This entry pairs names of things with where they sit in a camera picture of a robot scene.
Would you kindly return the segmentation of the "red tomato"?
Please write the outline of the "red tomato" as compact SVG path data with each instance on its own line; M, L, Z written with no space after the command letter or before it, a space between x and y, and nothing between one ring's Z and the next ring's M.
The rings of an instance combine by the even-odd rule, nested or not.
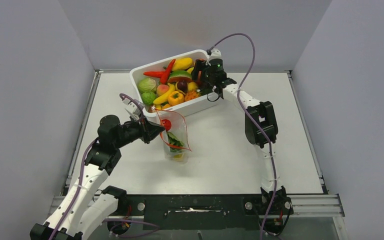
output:
M172 128L172 122L169 119L161 119L160 123L164 126L165 130L168 132Z

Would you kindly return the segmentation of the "green leaf vegetable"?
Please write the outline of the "green leaf vegetable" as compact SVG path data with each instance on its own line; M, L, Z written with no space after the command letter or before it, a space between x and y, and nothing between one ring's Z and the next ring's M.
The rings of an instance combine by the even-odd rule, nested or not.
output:
M169 150L172 153L181 152L184 149L184 143L177 138L172 132L167 132Z

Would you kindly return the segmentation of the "clear zip top bag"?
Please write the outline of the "clear zip top bag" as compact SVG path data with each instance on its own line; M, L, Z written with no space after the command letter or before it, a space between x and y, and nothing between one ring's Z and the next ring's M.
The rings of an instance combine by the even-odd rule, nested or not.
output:
M170 109L154 106L157 123L164 127L160 133L166 159L186 163L192 151L188 140L188 127L183 115Z

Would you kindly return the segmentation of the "yellow green starfruit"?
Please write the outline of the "yellow green starfruit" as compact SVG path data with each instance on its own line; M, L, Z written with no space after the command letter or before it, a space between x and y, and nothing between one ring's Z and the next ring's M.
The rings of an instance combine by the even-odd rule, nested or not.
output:
M184 160L184 154L179 153L172 156L172 159L177 162L182 162Z

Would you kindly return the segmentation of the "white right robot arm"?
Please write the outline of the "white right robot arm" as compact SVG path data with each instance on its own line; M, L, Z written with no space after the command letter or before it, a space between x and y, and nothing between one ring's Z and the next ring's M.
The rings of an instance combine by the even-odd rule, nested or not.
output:
M240 83L227 76L220 58L196 60L191 75L194 81L201 82L218 98L231 102L244 112L246 139L262 158L261 207L268 214L291 215L292 201L279 179L274 159L274 144L279 128L273 104L260 101L243 91Z

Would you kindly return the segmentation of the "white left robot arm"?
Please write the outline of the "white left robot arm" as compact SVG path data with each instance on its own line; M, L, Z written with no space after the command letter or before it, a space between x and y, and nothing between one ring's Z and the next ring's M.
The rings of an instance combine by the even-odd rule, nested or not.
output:
M104 116L99 122L97 138L83 154L75 184L44 223L32 227L30 239L86 240L110 214L122 210L126 191L114 186L104 188L98 200L89 206L121 159L120 149L136 140L148 144L164 131L163 125L144 118L121 123L115 115Z

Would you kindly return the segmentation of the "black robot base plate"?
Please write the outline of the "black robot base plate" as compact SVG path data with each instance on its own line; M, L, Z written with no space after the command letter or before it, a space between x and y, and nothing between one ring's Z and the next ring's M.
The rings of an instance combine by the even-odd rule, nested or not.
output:
M142 217L161 230L282 231L294 213L285 194L128 194L113 216Z

